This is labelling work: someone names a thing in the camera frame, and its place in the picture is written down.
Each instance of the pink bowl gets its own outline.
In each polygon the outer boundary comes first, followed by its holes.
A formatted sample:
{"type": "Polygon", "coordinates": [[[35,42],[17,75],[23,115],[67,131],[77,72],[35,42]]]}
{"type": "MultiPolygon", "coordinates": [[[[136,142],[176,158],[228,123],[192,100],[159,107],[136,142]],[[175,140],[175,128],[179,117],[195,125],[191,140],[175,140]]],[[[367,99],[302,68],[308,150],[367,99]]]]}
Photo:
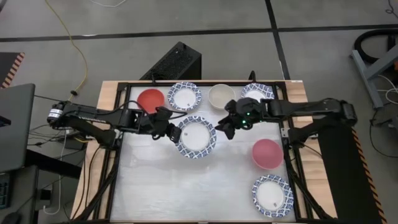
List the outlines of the pink bowl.
{"type": "Polygon", "coordinates": [[[252,150],[253,160],[263,169],[275,169],[284,160],[284,152],[279,145],[269,139],[258,140],[252,150]]]}

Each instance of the warning stripe tape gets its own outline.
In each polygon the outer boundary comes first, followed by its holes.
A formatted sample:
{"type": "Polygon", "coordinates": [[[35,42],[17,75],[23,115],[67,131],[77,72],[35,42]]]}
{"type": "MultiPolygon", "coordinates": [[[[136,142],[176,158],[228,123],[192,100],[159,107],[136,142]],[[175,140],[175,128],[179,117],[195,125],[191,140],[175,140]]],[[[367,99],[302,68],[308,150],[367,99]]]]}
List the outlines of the warning stripe tape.
{"type": "Polygon", "coordinates": [[[20,53],[19,55],[17,55],[17,58],[15,59],[14,63],[12,64],[10,71],[7,74],[7,77],[1,84],[0,88],[7,88],[11,85],[11,82],[14,79],[14,77],[17,73],[17,70],[18,70],[19,66],[21,65],[24,57],[25,57],[25,53],[20,53]]]}
{"type": "Polygon", "coordinates": [[[359,142],[358,134],[356,133],[356,131],[354,129],[353,129],[353,136],[354,136],[354,140],[355,140],[355,143],[356,143],[356,147],[358,149],[359,158],[361,158],[361,160],[362,160],[363,168],[365,170],[365,174],[368,177],[369,186],[370,186],[370,188],[371,188],[371,190],[373,192],[374,202],[376,203],[376,207],[379,209],[379,215],[380,215],[380,218],[381,218],[381,223],[382,224],[387,224],[386,216],[384,215],[383,209],[381,207],[379,196],[378,196],[378,194],[376,192],[376,188],[374,186],[373,179],[372,179],[371,173],[370,173],[369,168],[368,168],[368,163],[366,162],[365,155],[363,154],[363,151],[362,151],[361,143],[359,142]]]}

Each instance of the blue and white plate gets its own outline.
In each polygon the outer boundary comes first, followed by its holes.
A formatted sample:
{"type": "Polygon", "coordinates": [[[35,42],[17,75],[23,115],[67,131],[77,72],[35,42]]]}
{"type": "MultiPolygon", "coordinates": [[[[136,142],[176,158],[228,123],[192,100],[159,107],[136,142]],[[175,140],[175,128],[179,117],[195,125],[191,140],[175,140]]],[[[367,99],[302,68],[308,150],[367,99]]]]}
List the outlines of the blue and white plate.
{"type": "Polygon", "coordinates": [[[170,105],[177,110],[190,111],[199,106],[201,92],[199,88],[190,82],[174,84],[167,93],[170,105]]]}
{"type": "Polygon", "coordinates": [[[189,116],[180,122],[181,138],[176,147],[185,157],[198,159],[207,156],[216,146],[216,129],[201,116],[189,116]]]}
{"type": "Polygon", "coordinates": [[[258,178],[251,192],[254,205],[265,216],[280,218],[293,209],[292,189],[277,175],[264,175],[258,178]]]}
{"type": "Polygon", "coordinates": [[[272,88],[260,83],[250,83],[243,87],[241,98],[250,97],[258,102],[260,99],[274,99],[272,88]]]}

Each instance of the metal stand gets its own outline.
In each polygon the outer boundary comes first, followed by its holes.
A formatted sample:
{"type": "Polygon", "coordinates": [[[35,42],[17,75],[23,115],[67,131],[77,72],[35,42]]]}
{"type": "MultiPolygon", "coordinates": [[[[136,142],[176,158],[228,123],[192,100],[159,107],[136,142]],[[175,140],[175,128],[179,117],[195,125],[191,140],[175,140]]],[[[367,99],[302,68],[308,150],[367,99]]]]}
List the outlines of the metal stand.
{"type": "Polygon", "coordinates": [[[37,166],[40,170],[46,170],[75,179],[80,178],[80,167],[26,149],[25,166],[32,165],[37,166]]]}
{"type": "Polygon", "coordinates": [[[369,67],[365,65],[357,50],[353,50],[353,58],[363,82],[368,89],[368,93],[373,102],[373,107],[382,108],[383,102],[373,81],[379,74],[389,68],[398,59],[398,45],[391,48],[391,50],[389,50],[383,57],[369,67]]]}

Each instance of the white cable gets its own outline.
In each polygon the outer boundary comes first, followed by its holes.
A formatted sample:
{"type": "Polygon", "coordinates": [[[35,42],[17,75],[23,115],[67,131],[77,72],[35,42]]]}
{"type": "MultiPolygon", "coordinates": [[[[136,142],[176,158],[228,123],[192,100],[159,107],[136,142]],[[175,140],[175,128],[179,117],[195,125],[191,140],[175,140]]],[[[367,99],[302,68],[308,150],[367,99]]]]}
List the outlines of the white cable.
{"type": "Polygon", "coordinates": [[[398,93],[398,89],[396,88],[396,86],[393,84],[393,82],[392,82],[390,79],[388,79],[388,78],[385,77],[384,75],[379,75],[379,77],[384,78],[385,80],[387,80],[387,82],[389,82],[389,83],[391,84],[392,88],[389,89],[389,90],[378,90],[378,91],[381,91],[381,92],[384,92],[384,91],[385,91],[385,92],[386,92],[386,100],[388,100],[390,103],[393,103],[393,104],[395,104],[395,105],[398,105],[398,102],[395,102],[395,101],[391,100],[391,99],[388,97],[388,94],[389,94],[391,91],[394,91],[394,90],[395,90],[395,92],[398,93]]]}
{"type": "Polygon", "coordinates": [[[90,1],[91,1],[92,3],[94,3],[94,4],[97,4],[97,5],[103,6],[103,7],[118,7],[118,6],[120,6],[121,4],[123,4],[126,0],[123,0],[123,1],[121,1],[121,2],[119,2],[119,3],[117,3],[117,4],[114,5],[114,6],[104,5],[104,4],[101,4],[101,3],[96,2],[96,1],[93,1],[93,0],[90,0],[90,1]]]}
{"type": "MultiPolygon", "coordinates": [[[[67,136],[68,136],[68,134],[67,134],[67,132],[65,131],[65,139],[63,140],[63,147],[62,147],[61,156],[60,156],[60,160],[61,160],[61,161],[62,161],[62,156],[63,156],[63,150],[65,149],[65,145],[66,145],[66,143],[67,143],[67,136]]],[[[59,185],[60,185],[59,198],[58,198],[58,209],[57,209],[57,211],[55,211],[55,212],[53,212],[53,213],[46,212],[46,211],[45,211],[45,205],[44,205],[44,206],[43,206],[43,212],[46,213],[47,215],[55,215],[55,214],[57,214],[57,213],[60,211],[60,209],[61,209],[61,175],[59,175],[58,178],[59,178],[59,185]]]]}

